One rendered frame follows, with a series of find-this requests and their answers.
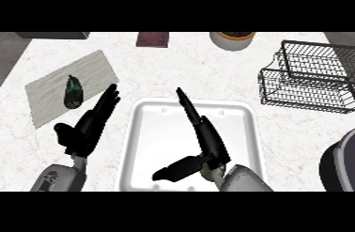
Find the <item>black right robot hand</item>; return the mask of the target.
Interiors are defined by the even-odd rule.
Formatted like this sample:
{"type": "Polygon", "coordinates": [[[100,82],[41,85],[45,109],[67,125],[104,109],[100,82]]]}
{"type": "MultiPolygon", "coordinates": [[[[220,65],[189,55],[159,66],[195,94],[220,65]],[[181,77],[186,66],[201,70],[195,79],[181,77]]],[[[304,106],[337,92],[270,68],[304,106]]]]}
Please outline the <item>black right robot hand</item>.
{"type": "Polygon", "coordinates": [[[186,156],[171,165],[159,169],[152,174],[152,180],[168,180],[171,182],[190,176],[202,171],[202,177],[215,184],[223,182],[226,164],[230,161],[230,156],[223,144],[223,140],[205,116],[199,116],[187,95],[181,88],[175,89],[178,103],[184,108],[187,120],[195,130],[201,154],[186,156]]]}

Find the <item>dark grey appliance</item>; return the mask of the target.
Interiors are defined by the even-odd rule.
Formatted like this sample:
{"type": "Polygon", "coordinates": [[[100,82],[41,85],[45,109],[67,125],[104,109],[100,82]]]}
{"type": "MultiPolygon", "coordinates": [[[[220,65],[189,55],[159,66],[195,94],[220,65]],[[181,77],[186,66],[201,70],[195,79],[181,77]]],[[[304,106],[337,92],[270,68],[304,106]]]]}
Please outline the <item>dark grey appliance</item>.
{"type": "Polygon", "coordinates": [[[355,129],[322,153],[319,176],[328,192],[355,192],[355,129]]]}

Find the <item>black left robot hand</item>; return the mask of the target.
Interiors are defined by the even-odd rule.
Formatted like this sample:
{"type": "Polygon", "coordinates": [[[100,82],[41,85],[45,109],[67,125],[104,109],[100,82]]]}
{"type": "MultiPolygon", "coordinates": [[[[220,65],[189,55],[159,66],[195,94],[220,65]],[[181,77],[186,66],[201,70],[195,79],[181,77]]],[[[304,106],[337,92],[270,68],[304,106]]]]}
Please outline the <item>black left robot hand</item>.
{"type": "Polygon", "coordinates": [[[54,124],[57,143],[65,146],[67,155],[85,158],[94,151],[104,123],[119,100],[116,85],[110,84],[99,97],[96,106],[84,113],[76,125],[70,127],[65,123],[54,124]]]}

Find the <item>pale wooden cutting board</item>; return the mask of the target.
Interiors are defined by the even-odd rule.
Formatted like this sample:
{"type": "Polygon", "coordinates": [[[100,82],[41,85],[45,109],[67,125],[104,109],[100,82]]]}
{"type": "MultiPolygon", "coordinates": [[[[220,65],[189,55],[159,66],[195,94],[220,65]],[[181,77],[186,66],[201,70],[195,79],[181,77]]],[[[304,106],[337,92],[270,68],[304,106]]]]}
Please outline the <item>pale wooden cutting board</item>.
{"type": "Polygon", "coordinates": [[[44,77],[29,82],[25,85],[25,90],[32,124],[36,129],[69,111],[63,105],[69,76],[78,78],[84,101],[93,98],[110,84],[119,81],[103,51],[97,50],[44,77]]]}

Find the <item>white plastic tray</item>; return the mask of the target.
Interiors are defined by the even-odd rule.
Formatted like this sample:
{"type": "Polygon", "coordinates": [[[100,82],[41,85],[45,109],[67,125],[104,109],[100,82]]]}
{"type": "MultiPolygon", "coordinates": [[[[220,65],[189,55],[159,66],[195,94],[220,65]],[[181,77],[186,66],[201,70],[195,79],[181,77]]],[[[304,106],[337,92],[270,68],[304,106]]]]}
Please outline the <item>white plastic tray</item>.
{"type": "MultiPolygon", "coordinates": [[[[192,104],[221,137],[232,159],[229,165],[241,164],[264,177],[251,106],[242,101],[195,100],[192,104]]],[[[164,98],[137,100],[122,143],[115,189],[119,192],[214,192],[214,183],[198,174],[177,182],[152,179],[153,172],[199,153],[193,128],[178,101],[164,98]]]]}

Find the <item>maroon box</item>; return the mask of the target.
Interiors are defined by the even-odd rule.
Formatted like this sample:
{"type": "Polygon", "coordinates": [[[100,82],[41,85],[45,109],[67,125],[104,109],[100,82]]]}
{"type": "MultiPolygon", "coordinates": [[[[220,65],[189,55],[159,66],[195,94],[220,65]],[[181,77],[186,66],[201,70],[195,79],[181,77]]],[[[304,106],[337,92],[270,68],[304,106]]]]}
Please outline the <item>maroon box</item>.
{"type": "Polygon", "coordinates": [[[168,43],[168,32],[140,32],[136,46],[165,48],[168,43]]]}

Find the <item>dark grey block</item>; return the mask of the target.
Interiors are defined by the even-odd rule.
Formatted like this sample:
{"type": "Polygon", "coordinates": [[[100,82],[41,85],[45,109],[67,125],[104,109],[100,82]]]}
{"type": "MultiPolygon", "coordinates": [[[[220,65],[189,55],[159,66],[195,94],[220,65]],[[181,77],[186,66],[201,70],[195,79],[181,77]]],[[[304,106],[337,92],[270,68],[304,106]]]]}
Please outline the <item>dark grey block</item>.
{"type": "Polygon", "coordinates": [[[14,32],[22,39],[87,39],[90,32],[14,32]]]}

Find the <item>white pot with orange rim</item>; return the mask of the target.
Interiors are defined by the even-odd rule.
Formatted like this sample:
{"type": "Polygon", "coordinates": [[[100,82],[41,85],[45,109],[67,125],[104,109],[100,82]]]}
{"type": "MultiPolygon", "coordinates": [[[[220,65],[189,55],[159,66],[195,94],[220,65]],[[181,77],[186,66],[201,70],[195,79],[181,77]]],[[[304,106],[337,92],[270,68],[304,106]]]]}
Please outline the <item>white pot with orange rim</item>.
{"type": "Polygon", "coordinates": [[[255,33],[249,32],[243,37],[233,37],[223,32],[209,32],[209,40],[212,44],[224,51],[241,51],[243,50],[252,41],[255,33]]]}

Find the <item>dark green squash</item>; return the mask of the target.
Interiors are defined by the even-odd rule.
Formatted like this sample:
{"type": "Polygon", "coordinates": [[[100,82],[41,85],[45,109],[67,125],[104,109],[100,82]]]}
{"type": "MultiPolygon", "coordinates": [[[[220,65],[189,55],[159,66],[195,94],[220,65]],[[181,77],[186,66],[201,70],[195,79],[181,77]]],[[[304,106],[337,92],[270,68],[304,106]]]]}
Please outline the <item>dark green squash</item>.
{"type": "Polygon", "coordinates": [[[72,75],[67,76],[63,105],[67,109],[76,109],[82,103],[82,89],[78,78],[72,75]]]}

